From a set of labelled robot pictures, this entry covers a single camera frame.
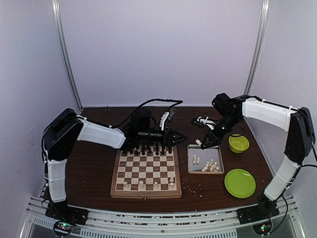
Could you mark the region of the white chess piece one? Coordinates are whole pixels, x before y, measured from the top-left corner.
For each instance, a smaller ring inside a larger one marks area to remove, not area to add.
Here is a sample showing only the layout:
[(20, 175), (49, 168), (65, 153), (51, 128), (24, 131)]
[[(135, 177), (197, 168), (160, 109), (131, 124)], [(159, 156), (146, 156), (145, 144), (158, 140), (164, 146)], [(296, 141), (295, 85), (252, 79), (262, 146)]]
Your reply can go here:
[(139, 181), (139, 189), (142, 190), (145, 188), (145, 184), (142, 180)]

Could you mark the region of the white chess piece two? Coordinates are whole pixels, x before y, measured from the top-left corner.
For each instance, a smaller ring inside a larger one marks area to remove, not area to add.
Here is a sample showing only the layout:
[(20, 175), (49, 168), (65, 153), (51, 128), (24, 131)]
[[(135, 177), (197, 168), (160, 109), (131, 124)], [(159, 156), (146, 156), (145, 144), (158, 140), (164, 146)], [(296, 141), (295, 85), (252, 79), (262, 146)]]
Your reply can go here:
[(129, 183), (128, 183), (128, 182), (125, 181), (125, 182), (123, 183), (123, 185), (124, 185), (124, 189), (128, 189), (128, 188), (129, 188)]

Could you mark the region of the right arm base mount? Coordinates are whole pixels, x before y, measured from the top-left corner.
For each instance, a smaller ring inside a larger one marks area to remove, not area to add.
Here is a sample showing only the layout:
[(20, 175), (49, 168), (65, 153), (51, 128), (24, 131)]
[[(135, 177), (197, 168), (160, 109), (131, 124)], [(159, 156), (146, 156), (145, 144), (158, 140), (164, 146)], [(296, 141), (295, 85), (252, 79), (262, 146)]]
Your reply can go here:
[(241, 225), (265, 220), (270, 216), (277, 215), (279, 215), (277, 200), (271, 201), (264, 194), (259, 196), (257, 205), (237, 210), (237, 216)]

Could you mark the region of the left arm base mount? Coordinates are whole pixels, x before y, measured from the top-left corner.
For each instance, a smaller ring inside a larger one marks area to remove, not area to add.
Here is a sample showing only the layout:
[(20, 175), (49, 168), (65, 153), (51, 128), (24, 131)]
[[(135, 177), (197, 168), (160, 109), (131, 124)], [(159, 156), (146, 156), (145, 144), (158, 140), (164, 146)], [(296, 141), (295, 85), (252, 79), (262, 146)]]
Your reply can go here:
[(49, 204), (45, 215), (72, 225), (85, 225), (88, 213), (86, 209), (70, 207), (67, 204)]

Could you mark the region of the white chess piece four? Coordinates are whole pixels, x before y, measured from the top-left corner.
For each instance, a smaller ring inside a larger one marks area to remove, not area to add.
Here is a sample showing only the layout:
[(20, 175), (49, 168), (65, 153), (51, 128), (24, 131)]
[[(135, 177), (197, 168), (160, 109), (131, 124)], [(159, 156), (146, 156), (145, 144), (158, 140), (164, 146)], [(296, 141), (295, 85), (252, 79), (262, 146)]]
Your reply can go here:
[(170, 178), (168, 187), (169, 187), (169, 189), (174, 189), (174, 177), (171, 177), (171, 178)]

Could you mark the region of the white chess piece three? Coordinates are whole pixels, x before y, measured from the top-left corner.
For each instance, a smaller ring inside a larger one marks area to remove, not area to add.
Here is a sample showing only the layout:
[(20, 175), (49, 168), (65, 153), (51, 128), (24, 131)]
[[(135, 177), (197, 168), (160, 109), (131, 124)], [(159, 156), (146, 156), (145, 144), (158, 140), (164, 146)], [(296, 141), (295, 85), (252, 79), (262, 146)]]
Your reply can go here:
[(154, 182), (153, 189), (154, 190), (158, 190), (159, 189), (159, 183), (157, 181)]

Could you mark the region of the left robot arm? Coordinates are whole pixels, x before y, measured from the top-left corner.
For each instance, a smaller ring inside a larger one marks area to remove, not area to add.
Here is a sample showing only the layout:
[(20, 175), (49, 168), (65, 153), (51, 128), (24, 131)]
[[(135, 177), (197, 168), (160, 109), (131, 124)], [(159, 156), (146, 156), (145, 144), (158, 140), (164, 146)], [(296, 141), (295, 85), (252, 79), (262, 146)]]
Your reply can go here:
[(84, 159), (95, 157), (94, 149), (107, 159), (111, 150), (127, 156), (159, 156), (172, 153), (175, 146), (187, 141), (186, 135), (167, 127), (174, 112), (170, 107), (156, 121), (151, 110), (138, 107), (118, 125), (106, 125), (65, 109), (46, 127), (41, 141), (52, 212), (60, 220), (71, 216), (66, 192), (67, 162), (85, 149)]

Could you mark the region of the metal tray with wood rim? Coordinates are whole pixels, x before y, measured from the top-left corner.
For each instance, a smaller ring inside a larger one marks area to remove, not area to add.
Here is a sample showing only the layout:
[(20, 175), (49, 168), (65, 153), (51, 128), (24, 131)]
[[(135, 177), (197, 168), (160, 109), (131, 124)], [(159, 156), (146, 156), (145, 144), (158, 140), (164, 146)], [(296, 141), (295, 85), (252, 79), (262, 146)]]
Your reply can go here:
[(219, 146), (201, 149), (199, 145), (188, 145), (188, 173), (189, 174), (223, 174), (224, 166)]

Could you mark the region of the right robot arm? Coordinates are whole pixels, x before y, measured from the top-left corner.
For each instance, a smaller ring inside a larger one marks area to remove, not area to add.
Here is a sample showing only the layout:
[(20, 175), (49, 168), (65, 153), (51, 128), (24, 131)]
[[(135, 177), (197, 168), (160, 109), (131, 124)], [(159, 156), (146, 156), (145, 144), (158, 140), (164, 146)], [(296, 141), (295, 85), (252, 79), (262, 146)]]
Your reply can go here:
[(315, 151), (316, 136), (310, 110), (279, 105), (257, 96), (230, 98), (225, 93), (218, 94), (211, 104), (222, 116), (220, 119), (213, 121), (198, 117), (191, 121), (200, 128), (208, 127), (201, 143), (202, 149), (220, 145), (224, 136), (244, 118), (257, 119), (287, 132), (283, 161), (254, 207), (254, 215), (264, 219), (276, 208), (277, 199), (295, 180), (305, 158)]

